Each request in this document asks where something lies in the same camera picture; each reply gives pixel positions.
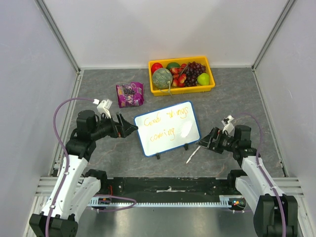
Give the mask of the white marker with yellow cap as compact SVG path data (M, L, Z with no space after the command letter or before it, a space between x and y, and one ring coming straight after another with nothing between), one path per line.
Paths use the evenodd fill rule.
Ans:
M189 158L187 159L187 161L186 161L186 164L188 164L190 161L191 161L191 159L193 158L193 156L197 153L197 151L199 150L201 148L201 146L198 146L194 151L193 151L193 153L189 156Z

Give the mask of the blue framed whiteboard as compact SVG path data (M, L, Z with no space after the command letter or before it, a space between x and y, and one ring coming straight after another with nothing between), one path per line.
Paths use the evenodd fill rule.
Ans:
M134 122L147 157L194 143L201 138L191 101L138 115Z

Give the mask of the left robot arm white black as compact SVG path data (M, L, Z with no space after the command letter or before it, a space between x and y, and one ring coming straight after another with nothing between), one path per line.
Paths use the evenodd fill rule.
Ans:
M117 121L97 116L92 110L79 112L77 126L65 145L65 156L53 191L39 214L32 214L30 227L38 237L74 237L79 220L95 194L108 190L105 171L89 170L78 186L96 142L106 136L125 138L138 127L127 122L118 113Z

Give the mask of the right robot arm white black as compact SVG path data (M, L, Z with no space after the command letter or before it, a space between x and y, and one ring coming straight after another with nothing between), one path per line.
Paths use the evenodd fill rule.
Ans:
M252 210L253 225L259 237L296 237L298 203L273 181L257 149L251 146L251 128L235 126L234 135L217 127L197 144L221 154L231 152L240 169L232 170L226 182L231 194L241 193Z

